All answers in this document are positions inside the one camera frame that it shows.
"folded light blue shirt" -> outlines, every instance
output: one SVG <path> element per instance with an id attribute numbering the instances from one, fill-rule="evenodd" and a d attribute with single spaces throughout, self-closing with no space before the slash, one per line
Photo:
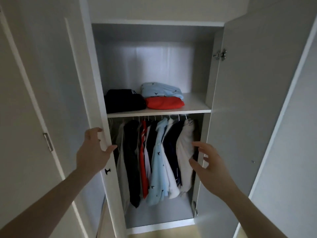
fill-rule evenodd
<path id="1" fill-rule="evenodd" d="M 164 178 L 164 161 L 161 150 L 162 138 L 167 126 L 167 118 L 162 119 L 156 126 L 157 136 L 152 156 L 152 177 L 149 188 L 149 194 L 146 202 L 149 205 L 156 205 L 168 196 L 168 184 Z"/>
<path id="2" fill-rule="evenodd" d="M 179 88 L 173 87 L 167 84 L 162 84 L 158 82 L 146 82 L 141 86 L 142 96 L 144 98 L 155 97 L 155 96 L 165 96 L 165 97 L 178 97 L 181 100 L 184 96 Z"/>

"folded red shirt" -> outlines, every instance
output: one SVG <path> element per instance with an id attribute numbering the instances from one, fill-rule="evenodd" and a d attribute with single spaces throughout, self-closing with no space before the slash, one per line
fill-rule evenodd
<path id="1" fill-rule="evenodd" d="M 184 106 L 178 97 L 149 97 L 145 99 L 146 106 L 152 109 L 174 109 Z"/>

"forearm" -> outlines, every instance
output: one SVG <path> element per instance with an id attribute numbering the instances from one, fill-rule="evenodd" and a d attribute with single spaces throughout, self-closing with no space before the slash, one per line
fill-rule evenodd
<path id="1" fill-rule="evenodd" d="M 224 200 L 237 217 L 248 238 L 286 238 L 240 190 Z"/>
<path id="2" fill-rule="evenodd" d="M 92 176 L 73 171 L 40 200 L 0 230 L 0 237 L 49 237 Z"/>

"white shelf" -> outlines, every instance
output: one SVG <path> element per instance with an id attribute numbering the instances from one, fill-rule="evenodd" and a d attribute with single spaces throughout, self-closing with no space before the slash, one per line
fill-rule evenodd
<path id="1" fill-rule="evenodd" d="M 211 109 L 205 104 L 206 94 L 185 93 L 184 106 L 177 109 L 157 110 L 146 108 L 144 110 L 129 111 L 107 114 L 108 118 L 153 116 L 153 115 L 175 115 L 175 114 L 202 114 L 210 113 Z"/>

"metal hinge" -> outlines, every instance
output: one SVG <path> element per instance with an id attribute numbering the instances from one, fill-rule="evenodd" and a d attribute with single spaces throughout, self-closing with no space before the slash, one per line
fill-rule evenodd
<path id="1" fill-rule="evenodd" d="M 216 52 L 216 54 L 214 54 L 213 57 L 216 60 L 219 60 L 221 58 L 221 61 L 224 61 L 226 59 L 226 53 L 227 53 L 227 50 L 224 48 L 222 52 L 220 50 Z"/>
<path id="2" fill-rule="evenodd" d="M 192 203 L 193 203 L 193 206 L 194 206 L 194 209 L 195 209 L 195 215 L 197 214 L 197 216 L 198 216 L 198 211 L 197 211 L 197 209 L 196 209 L 196 207 L 197 207 L 196 201 L 193 200 Z"/>
<path id="3" fill-rule="evenodd" d="M 53 151 L 53 146 L 52 146 L 49 134 L 48 133 L 43 133 L 43 135 L 44 135 L 44 138 L 46 140 L 47 146 L 49 147 L 50 151 L 52 152 Z"/>

